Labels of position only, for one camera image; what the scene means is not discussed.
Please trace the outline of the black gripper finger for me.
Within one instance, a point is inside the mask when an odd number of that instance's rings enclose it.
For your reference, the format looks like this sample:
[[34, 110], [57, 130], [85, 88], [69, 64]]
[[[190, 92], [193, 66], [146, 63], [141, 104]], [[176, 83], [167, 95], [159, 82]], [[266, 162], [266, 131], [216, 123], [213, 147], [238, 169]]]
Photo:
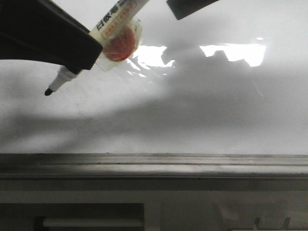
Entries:
[[218, 0], [167, 0], [177, 20], [181, 20]]
[[90, 70], [103, 51], [87, 28], [51, 0], [0, 2], [0, 58]]

